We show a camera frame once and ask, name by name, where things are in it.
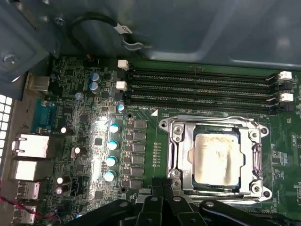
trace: black ram slot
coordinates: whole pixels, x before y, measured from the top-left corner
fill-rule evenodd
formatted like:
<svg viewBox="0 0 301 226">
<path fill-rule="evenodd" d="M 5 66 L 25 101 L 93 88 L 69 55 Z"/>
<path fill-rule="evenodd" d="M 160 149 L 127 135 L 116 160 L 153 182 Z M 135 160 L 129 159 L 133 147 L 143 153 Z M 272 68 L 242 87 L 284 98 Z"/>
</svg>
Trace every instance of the black ram slot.
<svg viewBox="0 0 301 226">
<path fill-rule="evenodd" d="M 128 74 L 132 75 L 146 75 L 146 76 L 171 76 L 177 78 L 194 78 L 194 79 L 208 79 L 208 80 L 223 80 L 223 81 L 241 81 L 259 84 L 272 84 L 273 78 L 268 76 L 252 76 L 252 75 L 241 75 L 241 74 L 223 74 L 223 73 L 209 73 L 209 72 L 189 72 L 179 70 L 166 70 L 166 69 L 150 69 L 150 68 L 134 68 L 129 71 Z"/>
<path fill-rule="evenodd" d="M 270 107 L 254 107 L 243 105 L 216 105 L 196 102 L 182 102 L 172 100 L 152 100 L 152 99 L 131 99 L 126 101 L 126 105 L 138 106 L 155 106 L 164 108 L 176 109 L 191 109 L 204 111 L 226 111 L 226 112 L 242 112 L 242 113 L 256 113 L 256 114 L 274 114 Z"/>
<path fill-rule="evenodd" d="M 257 84 L 242 83 L 224 83 L 223 81 L 197 81 L 197 80 L 179 80 L 179 79 L 158 79 L 158 78 L 133 78 L 128 80 L 129 84 L 137 85 L 153 85 L 153 86 L 173 86 L 173 87 L 189 87 L 190 89 L 220 89 L 237 92 L 260 92 L 269 94 L 269 87 Z"/>
<path fill-rule="evenodd" d="M 252 95 L 248 97 L 242 96 L 235 96 L 235 95 L 225 95 L 219 93 L 193 93 L 190 94 L 186 91 L 170 91 L 170 90 L 156 90 L 149 91 L 149 90 L 141 90 L 136 91 L 134 90 L 131 95 L 134 96 L 150 96 L 150 97 L 167 97 L 167 98 L 183 98 L 183 99 L 194 99 L 194 100 L 207 100 L 207 101 L 228 101 L 228 102 L 242 102 L 254 105 L 268 105 L 269 102 L 266 100 L 265 97 L 253 97 Z"/>
</svg>

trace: cpu socket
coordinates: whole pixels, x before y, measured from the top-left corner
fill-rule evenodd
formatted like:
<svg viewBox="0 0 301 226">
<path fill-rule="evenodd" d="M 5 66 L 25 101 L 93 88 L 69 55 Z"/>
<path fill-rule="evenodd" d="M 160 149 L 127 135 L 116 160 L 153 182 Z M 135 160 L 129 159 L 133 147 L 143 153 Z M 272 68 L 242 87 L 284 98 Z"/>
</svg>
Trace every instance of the cpu socket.
<svg viewBox="0 0 301 226">
<path fill-rule="evenodd" d="M 175 194 L 194 202 L 254 204 L 272 192 L 263 186 L 261 138 L 269 129 L 244 117 L 178 115 L 159 122 L 169 133 L 167 177 Z"/>
</svg>

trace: integrated circuit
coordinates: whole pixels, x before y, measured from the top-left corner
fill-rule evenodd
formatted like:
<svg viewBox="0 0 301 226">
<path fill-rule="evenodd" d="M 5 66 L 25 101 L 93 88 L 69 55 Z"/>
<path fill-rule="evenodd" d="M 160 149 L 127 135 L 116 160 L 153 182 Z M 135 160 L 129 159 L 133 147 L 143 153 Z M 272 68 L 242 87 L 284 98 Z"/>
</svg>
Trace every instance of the integrated circuit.
<svg viewBox="0 0 301 226">
<path fill-rule="evenodd" d="M 111 80 L 111 74 L 109 74 L 109 73 L 104 74 L 103 80 Z"/>
<path fill-rule="evenodd" d="M 142 178 L 144 169 L 142 167 L 132 167 L 131 176 L 135 178 Z"/>
<path fill-rule="evenodd" d="M 131 152 L 132 149 L 133 149 L 133 145 L 132 145 L 132 144 L 126 145 L 126 146 L 124 147 L 124 150 L 127 151 L 127 152 Z"/>
<path fill-rule="evenodd" d="M 88 121 L 88 115 L 87 114 L 81 114 L 79 117 L 80 122 L 87 122 Z"/>
<path fill-rule="evenodd" d="M 103 145 L 103 139 L 101 139 L 101 138 L 95 138 L 94 145 L 96 145 L 96 146 Z"/>
<path fill-rule="evenodd" d="M 146 139 L 146 133 L 145 132 L 134 132 L 134 140 L 145 140 Z"/>
<path fill-rule="evenodd" d="M 133 140 L 133 134 L 132 133 L 126 134 L 126 140 Z"/>
<path fill-rule="evenodd" d="M 146 129 L 147 128 L 147 121 L 145 120 L 137 120 L 135 121 L 135 129 Z"/>
<path fill-rule="evenodd" d="M 102 93 L 102 99 L 109 99 L 109 93 L 108 92 L 103 92 Z"/>
<path fill-rule="evenodd" d="M 130 157 L 124 157 L 123 158 L 123 162 L 130 163 L 131 162 L 131 158 Z"/>
<path fill-rule="evenodd" d="M 84 171 L 84 165 L 82 165 L 82 164 L 76 165 L 76 171 L 77 172 L 83 172 Z"/>
<path fill-rule="evenodd" d="M 134 128 L 134 124 L 132 123 L 127 123 L 127 129 L 133 129 Z"/>
<path fill-rule="evenodd" d="M 144 164 L 144 155 L 133 155 L 132 164 L 133 165 L 143 165 Z"/>
<path fill-rule="evenodd" d="M 131 170 L 130 170 L 130 169 L 123 169 L 123 170 L 122 170 L 122 174 L 123 174 L 123 175 L 130 175 L 130 173 L 131 173 Z"/>
<path fill-rule="evenodd" d="M 122 187 L 129 187 L 130 186 L 130 181 L 129 180 L 122 180 L 121 181 L 121 186 Z"/>
<path fill-rule="evenodd" d="M 95 199 L 103 199 L 103 192 L 102 191 L 96 191 L 95 192 Z"/>
<path fill-rule="evenodd" d="M 142 189 L 142 180 L 131 179 L 130 188 L 137 190 Z"/>
<path fill-rule="evenodd" d="M 144 152 L 145 144 L 133 144 L 133 152 Z"/>
</svg>

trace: white connector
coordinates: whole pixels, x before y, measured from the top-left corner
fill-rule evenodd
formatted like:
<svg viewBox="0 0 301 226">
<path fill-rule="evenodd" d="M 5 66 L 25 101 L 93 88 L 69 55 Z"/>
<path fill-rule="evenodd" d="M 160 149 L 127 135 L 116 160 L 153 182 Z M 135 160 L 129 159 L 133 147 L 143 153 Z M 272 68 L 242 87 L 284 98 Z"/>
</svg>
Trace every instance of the white connector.
<svg viewBox="0 0 301 226">
<path fill-rule="evenodd" d="M 280 102 L 291 102 L 293 101 L 293 94 L 292 93 L 282 93 L 279 96 Z"/>
<path fill-rule="evenodd" d="M 117 81 L 116 89 L 119 89 L 122 91 L 127 91 L 127 82 L 126 81 Z"/>
<path fill-rule="evenodd" d="M 291 72 L 283 71 L 278 74 L 278 81 L 291 80 L 292 78 Z"/>
<path fill-rule="evenodd" d="M 118 61 L 118 68 L 121 68 L 125 71 L 127 71 L 130 67 L 128 65 L 128 61 L 127 60 L 119 60 Z"/>
</svg>

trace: black cable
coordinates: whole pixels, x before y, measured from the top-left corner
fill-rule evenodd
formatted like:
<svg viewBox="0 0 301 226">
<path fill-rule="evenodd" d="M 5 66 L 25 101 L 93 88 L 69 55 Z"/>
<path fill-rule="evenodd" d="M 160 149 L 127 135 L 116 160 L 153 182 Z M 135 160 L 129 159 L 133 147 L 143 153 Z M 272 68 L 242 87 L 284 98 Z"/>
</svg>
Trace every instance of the black cable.
<svg viewBox="0 0 301 226">
<path fill-rule="evenodd" d="M 76 17 L 75 19 L 73 19 L 72 21 L 70 21 L 70 23 L 67 25 L 67 36 L 68 38 L 71 40 L 71 43 L 82 53 L 84 53 L 87 58 L 91 59 L 92 56 L 87 52 L 87 50 L 85 49 L 85 47 L 74 37 L 73 35 L 73 28 L 84 22 L 84 21 L 89 21 L 89 20 L 96 20 L 96 21 L 101 21 L 101 22 L 105 22 L 109 25 L 111 25 L 112 27 L 116 27 L 118 25 L 118 22 L 113 20 L 112 18 L 105 16 L 103 14 L 100 13 L 94 13 L 94 12 L 88 12 L 85 13 L 83 15 L 80 15 L 78 17 Z M 128 35 L 127 34 L 122 34 L 122 37 L 124 39 L 128 39 Z"/>
</svg>

